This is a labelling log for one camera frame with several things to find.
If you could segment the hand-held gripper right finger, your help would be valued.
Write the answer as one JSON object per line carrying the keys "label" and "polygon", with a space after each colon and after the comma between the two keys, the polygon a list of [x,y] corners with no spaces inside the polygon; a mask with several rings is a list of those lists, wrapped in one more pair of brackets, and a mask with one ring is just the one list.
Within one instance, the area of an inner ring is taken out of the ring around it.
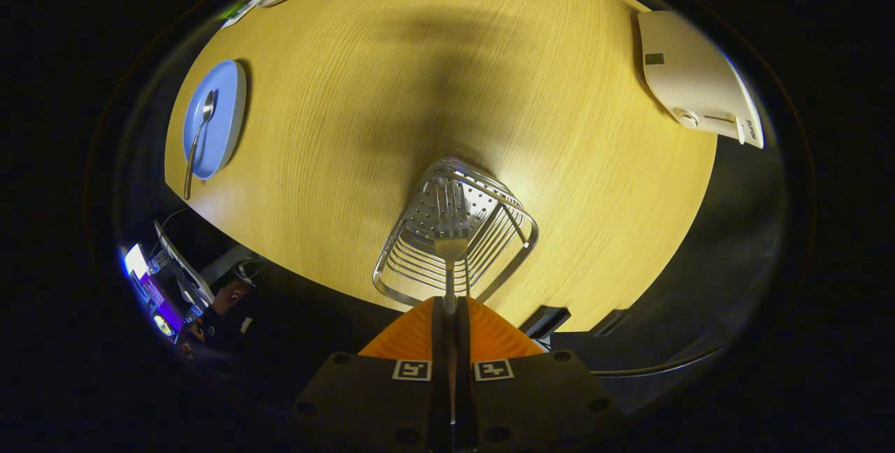
{"label": "hand-held gripper right finger", "polygon": [[458,301],[457,341],[458,451],[582,452],[624,428],[577,354],[544,351],[479,301]]}

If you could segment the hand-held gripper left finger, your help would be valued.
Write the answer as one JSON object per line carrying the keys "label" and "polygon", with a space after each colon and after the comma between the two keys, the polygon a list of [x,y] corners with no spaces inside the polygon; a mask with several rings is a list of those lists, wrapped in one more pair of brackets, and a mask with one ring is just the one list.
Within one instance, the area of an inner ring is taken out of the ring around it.
{"label": "hand-held gripper left finger", "polygon": [[451,452],[445,307],[432,297],[358,354],[335,353],[292,406],[313,452]]}

